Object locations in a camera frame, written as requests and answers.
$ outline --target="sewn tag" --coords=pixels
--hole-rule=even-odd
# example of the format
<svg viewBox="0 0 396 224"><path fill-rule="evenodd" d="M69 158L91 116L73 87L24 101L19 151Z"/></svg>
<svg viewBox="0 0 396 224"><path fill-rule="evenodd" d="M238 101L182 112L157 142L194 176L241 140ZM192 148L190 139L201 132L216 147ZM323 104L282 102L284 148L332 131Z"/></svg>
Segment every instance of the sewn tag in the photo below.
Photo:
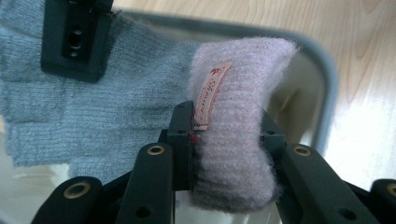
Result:
<svg viewBox="0 0 396 224"><path fill-rule="evenodd" d="M215 102L216 94L219 91L222 80L232 65L233 62L220 63L207 74L195 107L195 130L205 131L208 129L210 112Z"/></svg>

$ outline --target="wooden surface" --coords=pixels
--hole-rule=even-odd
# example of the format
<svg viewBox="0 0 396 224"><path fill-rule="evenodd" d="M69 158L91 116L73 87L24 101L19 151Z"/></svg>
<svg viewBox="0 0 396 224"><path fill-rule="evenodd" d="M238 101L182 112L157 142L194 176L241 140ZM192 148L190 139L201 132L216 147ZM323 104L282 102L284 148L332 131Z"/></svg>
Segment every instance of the wooden surface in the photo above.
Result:
<svg viewBox="0 0 396 224"><path fill-rule="evenodd" d="M374 179L396 178L396 1L115 0L114 6L315 39L340 76L326 160L365 189Z"/></svg>

